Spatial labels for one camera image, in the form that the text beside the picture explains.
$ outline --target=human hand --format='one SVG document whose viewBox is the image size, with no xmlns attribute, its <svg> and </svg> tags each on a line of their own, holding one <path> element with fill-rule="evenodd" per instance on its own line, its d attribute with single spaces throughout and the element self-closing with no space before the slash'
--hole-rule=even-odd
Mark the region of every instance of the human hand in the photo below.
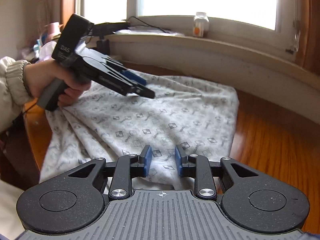
<svg viewBox="0 0 320 240">
<path fill-rule="evenodd" d="M 25 66 L 24 83 L 34 98 L 38 98 L 54 78 L 63 80 L 69 86 L 65 93 L 59 96 L 58 106 L 60 107 L 75 103 L 83 91 L 89 90 L 91 86 L 91 83 L 77 82 L 71 70 L 60 66 L 53 59 Z"/>
</svg>

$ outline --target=wall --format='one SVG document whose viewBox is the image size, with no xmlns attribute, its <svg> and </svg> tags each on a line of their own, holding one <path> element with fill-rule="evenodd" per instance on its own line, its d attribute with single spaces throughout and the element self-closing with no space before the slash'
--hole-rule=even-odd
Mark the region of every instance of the wall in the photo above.
<svg viewBox="0 0 320 240">
<path fill-rule="evenodd" d="M 0 58 L 19 57 L 19 49 L 38 36 L 37 0 L 0 0 Z"/>
</svg>

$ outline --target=crosshair marking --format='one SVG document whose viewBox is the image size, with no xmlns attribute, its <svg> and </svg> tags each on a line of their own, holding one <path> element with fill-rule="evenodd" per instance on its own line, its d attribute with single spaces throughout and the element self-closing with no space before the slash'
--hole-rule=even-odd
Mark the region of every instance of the crosshair marking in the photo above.
<svg viewBox="0 0 320 240">
<path fill-rule="evenodd" d="M 158 195 L 159 195 L 160 197 L 165 197 L 165 196 L 167 195 L 167 193 L 165 193 L 165 192 L 160 192 Z"/>
</svg>

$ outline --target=person's arm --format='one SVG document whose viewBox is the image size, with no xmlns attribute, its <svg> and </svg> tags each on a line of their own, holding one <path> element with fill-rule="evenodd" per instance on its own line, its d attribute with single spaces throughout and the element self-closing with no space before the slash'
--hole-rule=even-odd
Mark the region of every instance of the person's arm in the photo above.
<svg viewBox="0 0 320 240">
<path fill-rule="evenodd" d="M 9 57 L 0 59 L 0 132 L 11 126 L 22 106 L 32 99 L 23 83 L 23 68 L 28 64 Z"/>
<path fill-rule="evenodd" d="M 91 85 L 78 83 L 70 70 L 54 60 L 30 64 L 9 57 L 0 59 L 0 132 L 10 127 L 23 105 L 38 98 L 54 78 L 64 80 L 69 86 L 59 96 L 60 107 L 73 104 Z"/>
</svg>

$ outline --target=window sill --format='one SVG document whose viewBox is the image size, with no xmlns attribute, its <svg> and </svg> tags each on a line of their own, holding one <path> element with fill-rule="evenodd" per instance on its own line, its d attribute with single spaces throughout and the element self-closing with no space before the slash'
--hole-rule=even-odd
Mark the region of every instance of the window sill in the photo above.
<svg viewBox="0 0 320 240">
<path fill-rule="evenodd" d="M 178 46 L 195 50 L 208 51 L 212 53 L 219 53 L 230 57 L 236 57 L 245 62 L 256 64 L 295 78 L 320 91 L 320 77 L 306 71 L 305 69 L 299 67 L 297 64 L 254 49 L 249 49 L 222 41 L 187 36 L 176 37 L 130 34 L 109 35 L 108 39 L 110 40 L 110 42 L 135 42 L 152 43 L 166 46 Z M 95 46 L 95 44 L 93 44 L 93 42 L 95 43 L 95 40 L 92 39 L 91 42 L 91 45 Z"/>
</svg>

